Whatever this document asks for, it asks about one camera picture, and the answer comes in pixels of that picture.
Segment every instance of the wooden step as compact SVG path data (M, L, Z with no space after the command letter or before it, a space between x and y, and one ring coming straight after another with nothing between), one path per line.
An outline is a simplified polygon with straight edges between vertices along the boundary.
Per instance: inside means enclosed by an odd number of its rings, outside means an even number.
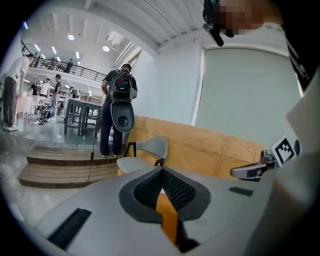
M27 163L18 180L23 186L43 189L83 188L117 176L116 163L90 166L58 166Z
M64 148L47 148L47 147L34 147L30 154L27 155L29 164L38 164L46 166L90 166L91 165L91 152L92 150L84 149L64 149ZM114 157L110 154L109 157L104 158L99 150L94 151L93 165L106 165L114 164L117 159L123 157L123 154Z

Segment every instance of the concrete floor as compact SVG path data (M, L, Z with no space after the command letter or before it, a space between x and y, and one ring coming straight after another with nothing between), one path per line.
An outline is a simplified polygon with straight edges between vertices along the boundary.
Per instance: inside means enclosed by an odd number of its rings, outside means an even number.
M78 129L68 128L67 134L65 134L64 119L60 116L56 117L56 121L50 121L44 125L33 125L32 117L29 119L28 124L26 117L19 118L19 131L12 131L10 135L42 142L73 145L93 145L98 142L97 138L94 138L94 131L87 131L86 135L78 136Z
M22 186L17 177L27 164L26 156L13 152L0 153L0 187L13 213L35 227L51 209L82 188L43 189Z
M27 118L18 119L19 131L7 132L2 129L0 119L0 188L13 214L35 227L42 217L51 209L62 203L83 188L43 189L22 186L17 177L27 164L26 155L34 146L47 148L64 148L75 150L95 150L100 148L94 132L78 136L77 130L68 128L64 134L64 121L44 125L29 124Z

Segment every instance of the black backpack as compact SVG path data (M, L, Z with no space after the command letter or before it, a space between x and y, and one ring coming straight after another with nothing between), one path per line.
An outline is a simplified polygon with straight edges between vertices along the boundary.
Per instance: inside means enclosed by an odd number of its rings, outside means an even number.
M132 76L127 72L122 72L121 70L117 70L116 72L117 74L114 75L109 86L110 98L114 102L131 102L133 89Z

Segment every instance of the gray chair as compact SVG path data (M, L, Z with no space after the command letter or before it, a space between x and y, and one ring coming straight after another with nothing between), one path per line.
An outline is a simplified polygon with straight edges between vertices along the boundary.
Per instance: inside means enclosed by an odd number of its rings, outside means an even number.
M133 146L133 156L126 157L130 146ZM147 141L129 142L126 146L124 157L116 161L119 169L125 174L152 167L152 164L137 157L137 150L156 155L159 159L155 161L154 166L163 166L168 156L168 140L164 136L157 135Z

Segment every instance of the white sneaker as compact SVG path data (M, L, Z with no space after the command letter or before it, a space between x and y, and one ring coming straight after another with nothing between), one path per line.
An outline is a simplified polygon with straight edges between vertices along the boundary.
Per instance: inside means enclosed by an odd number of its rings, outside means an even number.
M18 129L18 127L14 124L14 125L12 125L11 127L7 127L6 130L9 131L9 132L13 132L13 131L17 131L17 130L19 130L19 129Z

